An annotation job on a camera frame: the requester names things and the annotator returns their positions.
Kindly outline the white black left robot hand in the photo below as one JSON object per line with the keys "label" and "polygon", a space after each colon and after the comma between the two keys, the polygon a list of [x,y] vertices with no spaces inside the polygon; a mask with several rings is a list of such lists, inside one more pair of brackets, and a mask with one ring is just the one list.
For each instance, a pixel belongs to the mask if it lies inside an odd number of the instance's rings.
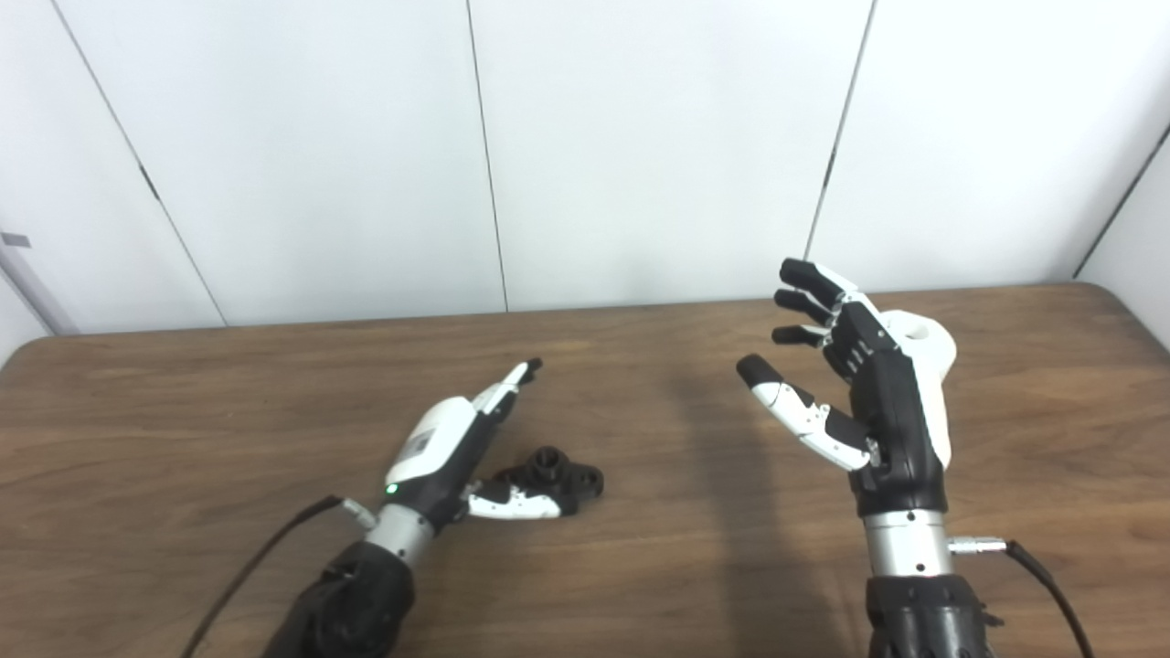
{"label": "white black left robot hand", "polygon": [[534,381],[541,366],[539,358],[523,361],[477,396],[446,398],[428,409],[388,468],[386,503],[417,513],[436,534],[467,516],[538,520],[571,515],[573,510],[551,495],[475,475],[521,388]]}

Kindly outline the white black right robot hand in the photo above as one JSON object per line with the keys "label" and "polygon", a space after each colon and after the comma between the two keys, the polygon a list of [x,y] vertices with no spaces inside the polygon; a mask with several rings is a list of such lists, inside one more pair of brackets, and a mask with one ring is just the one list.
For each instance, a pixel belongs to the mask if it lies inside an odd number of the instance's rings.
{"label": "white black right robot hand", "polygon": [[775,303],[808,324],[778,325],[772,341],[823,355],[851,409],[815,399],[757,354],[737,362],[739,378],[803,446],[846,471],[856,515],[945,513],[952,439],[941,385],[957,357],[952,334],[918,313],[881,311],[823,265],[787,258],[779,279]]}

